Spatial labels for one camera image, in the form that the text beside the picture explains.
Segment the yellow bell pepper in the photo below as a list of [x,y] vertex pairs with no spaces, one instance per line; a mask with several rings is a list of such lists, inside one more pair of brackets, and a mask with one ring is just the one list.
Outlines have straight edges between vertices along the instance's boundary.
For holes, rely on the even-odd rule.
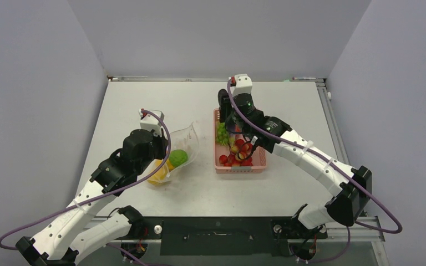
[[158,186],[166,183],[169,179],[171,172],[175,169],[175,167],[167,160],[162,168],[156,171],[151,177],[147,179],[147,182],[151,185]]

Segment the red strawberries pile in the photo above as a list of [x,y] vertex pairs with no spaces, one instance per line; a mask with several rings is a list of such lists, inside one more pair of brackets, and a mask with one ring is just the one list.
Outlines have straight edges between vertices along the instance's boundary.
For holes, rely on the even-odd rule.
[[229,153],[220,153],[218,163],[223,167],[253,166],[253,145],[244,139],[232,137],[227,143]]

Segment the green round fruit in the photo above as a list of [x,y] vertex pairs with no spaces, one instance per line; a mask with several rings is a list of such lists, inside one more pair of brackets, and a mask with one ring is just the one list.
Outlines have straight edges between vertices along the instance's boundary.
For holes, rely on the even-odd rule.
[[171,151],[167,161],[167,165],[169,170],[173,170],[187,161],[188,161],[187,152],[181,149],[177,149],[177,150]]

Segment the pink plastic basket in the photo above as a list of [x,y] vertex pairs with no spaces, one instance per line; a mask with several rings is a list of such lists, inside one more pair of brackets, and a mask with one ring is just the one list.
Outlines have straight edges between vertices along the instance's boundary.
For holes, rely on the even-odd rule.
[[254,153],[251,156],[251,163],[250,166],[239,166],[237,163],[233,163],[233,166],[224,166],[222,163],[220,163],[220,156],[222,155],[229,155],[229,148],[225,145],[220,145],[217,141],[217,131],[216,128],[219,125],[219,119],[220,114],[219,110],[214,110],[214,144],[213,144],[213,151],[214,151],[214,159],[215,159],[215,170],[218,174],[236,174],[236,173],[261,173],[263,170],[267,168],[267,155],[266,151],[258,147]]

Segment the clear zip top bag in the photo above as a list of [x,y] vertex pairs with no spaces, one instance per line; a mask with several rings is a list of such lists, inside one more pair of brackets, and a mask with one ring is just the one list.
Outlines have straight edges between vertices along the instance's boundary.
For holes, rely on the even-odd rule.
[[199,153],[199,138],[194,124],[171,133],[171,152],[167,162],[147,182],[154,186],[167,184],[180,175],[183,167],[196,159]]

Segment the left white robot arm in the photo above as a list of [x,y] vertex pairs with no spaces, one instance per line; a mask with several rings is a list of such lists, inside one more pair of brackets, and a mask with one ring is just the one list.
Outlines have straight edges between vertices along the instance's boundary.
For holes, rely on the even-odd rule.
[[169,139],[164,129],[136,129],[102,161],[79,194],[61,214],[32,237],[15,245],[29,265],[77,265],[87,255],[120,237],[142,234],[144,217],[132,206],[116,211],[108,220],[84,227],[127,186],[137,183],[146,168],[166,157]]

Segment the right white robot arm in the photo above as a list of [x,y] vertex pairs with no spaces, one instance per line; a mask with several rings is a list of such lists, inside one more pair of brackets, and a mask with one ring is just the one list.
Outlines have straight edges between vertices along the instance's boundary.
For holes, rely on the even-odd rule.
[[319,205],[303,204],[292,216],[291,229],[305,237],[328,222],[351,227],[356,224],[369,201],[371,172],[356,169],[316,148],[290,125],[255,108],[251,94],[229,97],[226,89],[218,92],[220,121],[228,133],[246,138],[245,145],[260,147],[286,159],[319,182],[331,195]]

